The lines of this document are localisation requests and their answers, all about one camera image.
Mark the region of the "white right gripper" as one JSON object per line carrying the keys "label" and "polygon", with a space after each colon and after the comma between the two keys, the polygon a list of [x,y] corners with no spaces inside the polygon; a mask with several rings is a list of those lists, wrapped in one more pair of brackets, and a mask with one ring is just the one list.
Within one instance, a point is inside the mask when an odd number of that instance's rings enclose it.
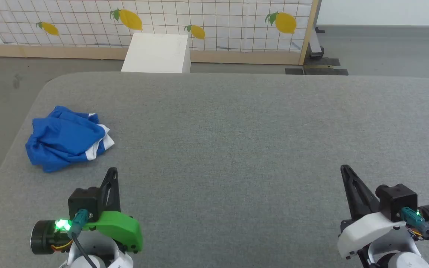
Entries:
{"label": "white right gripper", "polygon": [[340,167],[352,221],[344,223],[340,256],[361,261],[424,261],[417,241],[429,240],[429,205],[400,210],[393,222],[379,212],[379,200],[349,165]]}

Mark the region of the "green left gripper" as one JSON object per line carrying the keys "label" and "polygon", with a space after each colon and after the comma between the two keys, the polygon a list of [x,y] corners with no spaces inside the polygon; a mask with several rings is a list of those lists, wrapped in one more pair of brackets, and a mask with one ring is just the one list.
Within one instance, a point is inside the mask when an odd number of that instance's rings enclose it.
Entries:
{"label": "green left gripper", "polygon": [[121,213],[120,188],[117,168],[107,170],[101,184],[102,208],[97,221],[90,213],[77,213],[69,219],[38,221],[31,232],[31,251],[36,255],[49,255],[55,252],[68,252],[75,245],[73,233],[82,243],[82,235],[99,232],[114,241],[122,251],[138,253],[143,250],[143,236],[139,222]]}

